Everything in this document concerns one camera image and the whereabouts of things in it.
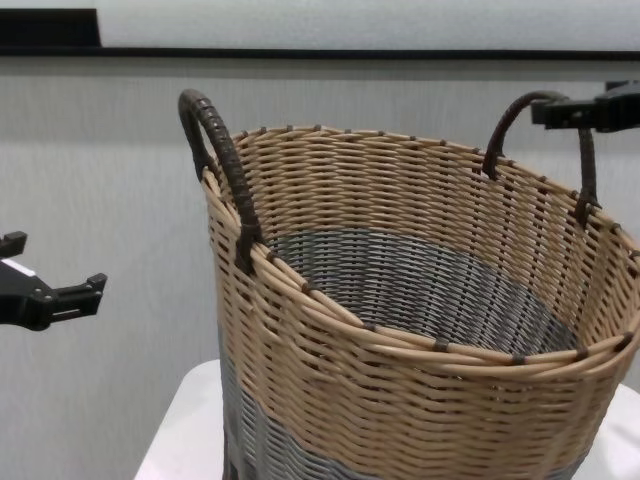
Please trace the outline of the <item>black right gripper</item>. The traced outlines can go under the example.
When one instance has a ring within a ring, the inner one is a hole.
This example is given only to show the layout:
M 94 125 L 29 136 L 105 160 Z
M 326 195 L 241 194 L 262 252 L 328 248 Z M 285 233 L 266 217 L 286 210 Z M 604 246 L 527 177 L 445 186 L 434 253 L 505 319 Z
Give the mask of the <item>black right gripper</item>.
M 639 127 L 639 81 L 607 81 L 605 92 L 590 100 L 537 100 L 531 105 L 534 124 L 546 129 L 610 130 L 609 105 L 613 106 L 613 130 Z

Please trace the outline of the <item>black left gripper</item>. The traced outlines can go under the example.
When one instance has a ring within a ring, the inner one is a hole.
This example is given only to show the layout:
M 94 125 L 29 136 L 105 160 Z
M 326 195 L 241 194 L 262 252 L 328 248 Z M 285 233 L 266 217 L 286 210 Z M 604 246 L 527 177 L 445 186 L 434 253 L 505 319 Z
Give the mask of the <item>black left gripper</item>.
M 1 324 L 43 331 L 54 321 L 96 315 L 108 277 L 98 273 L 82 284 L 53 290 L 33 271 L 5 259 L 21 255 L 26 241 L 22 231 L 0 241 Z

